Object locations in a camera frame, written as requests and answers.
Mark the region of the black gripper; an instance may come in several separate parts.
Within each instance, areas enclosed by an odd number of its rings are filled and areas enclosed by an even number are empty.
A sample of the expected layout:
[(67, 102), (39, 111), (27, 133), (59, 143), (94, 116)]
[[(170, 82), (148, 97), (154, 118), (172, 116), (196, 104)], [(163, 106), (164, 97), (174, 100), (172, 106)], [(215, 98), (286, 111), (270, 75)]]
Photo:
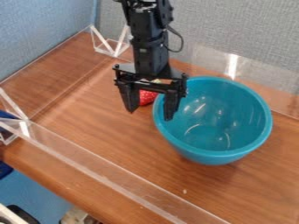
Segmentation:
[(134, 113), (140, 103), (140, 90), (164, 94), (163, 117), (174, 119), (180, 98), (187, 93), (187, 76), (170, 66), (168, 35), (143, 41), (134, 38), (134, 62), (115, 64), (115, 85), (123, 99), (126, 110)]

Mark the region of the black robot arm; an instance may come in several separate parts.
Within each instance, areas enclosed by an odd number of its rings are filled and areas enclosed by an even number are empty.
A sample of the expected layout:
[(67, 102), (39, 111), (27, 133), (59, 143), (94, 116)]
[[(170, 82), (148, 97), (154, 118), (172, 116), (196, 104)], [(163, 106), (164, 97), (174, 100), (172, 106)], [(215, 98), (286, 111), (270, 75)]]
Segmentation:
[(187, 95), (187, 74), (171, 68), (168, 32), (183, 36), (170, 26), (174, 7), (170, 0), (115, 0), (122, 3), (127, 25), (131, 28), (134, 62), (115, 64), (115, 85), (119, 88), (126, 110), (135, 112), (140, 106), (140, 91), (164, 94), (163, 117), (174, 119), (180, 99)]

